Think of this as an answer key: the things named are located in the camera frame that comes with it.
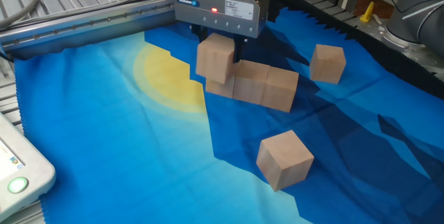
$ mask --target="wooden cube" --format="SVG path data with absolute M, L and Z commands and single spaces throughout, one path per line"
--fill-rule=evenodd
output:
M 310 62 L 310 78 L 337 84 L 345 65 L 344 50 L 341 47 L 317 44 Z
M 196 74 L 225 84 L 236 72 L 234 40 L 216 33 L 198 45 Z
M 218 83 L 216 81 L 207 79 L 207 82 L 205 83 L 205 91 L 219 95 L 219 96 L 233 98 L 234 80 L 235 80 L 235 77 L 232 76 L 223 85 L 223 84 Z
M 274 191 L 305 180 L 314 156 L 294 131 L 262 140 L 256 164 Z
M 236 72 L 233 98 L 260 104 L 269 65 L 242 60 Z
M 299 73 L 270 67 L 265 80 L 261 105 L 283 112 L 290 112 L 293 104 Z

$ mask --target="led indicator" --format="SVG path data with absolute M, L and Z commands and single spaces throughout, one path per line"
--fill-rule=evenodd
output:
M 20 193 L 28 187 L 28 183 L 26 178 L 15 178 L 9 183 L 8 189 L 11 193 Z

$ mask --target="blue fabric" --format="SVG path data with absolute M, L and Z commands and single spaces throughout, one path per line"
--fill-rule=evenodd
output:
M 338 85 L 309 79 L 316 44 L 344 48 Z M 17 61 L 26 136 L 57 171 L 48 224 L 442 223 L 444 102 L 301 12 L 282 10 L 243 56 L 300 73 L 291 113 L 204 94 L 197 45 L 175 24 Z M 315 160 L 273 192 L 257 152 L 287 130 Z

